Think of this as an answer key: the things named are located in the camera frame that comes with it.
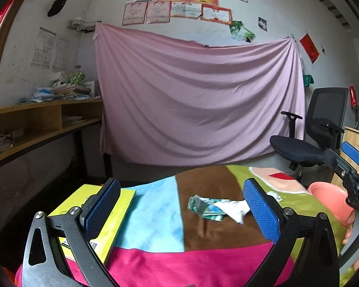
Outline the person right hand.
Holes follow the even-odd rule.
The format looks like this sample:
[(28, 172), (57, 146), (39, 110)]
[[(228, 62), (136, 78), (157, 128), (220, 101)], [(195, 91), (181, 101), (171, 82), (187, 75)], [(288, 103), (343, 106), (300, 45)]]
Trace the person right hand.
[(356, 211), (353, 210), (346, 221), (347, 228), (346, 228), (346, 233), (344, 235), (344, 239), (342, 240), (343, 244), (346, 244), (352, 235), (352, 229), (353, 229), (353, 224), (355, 222), (355, 218), (356, 218)]

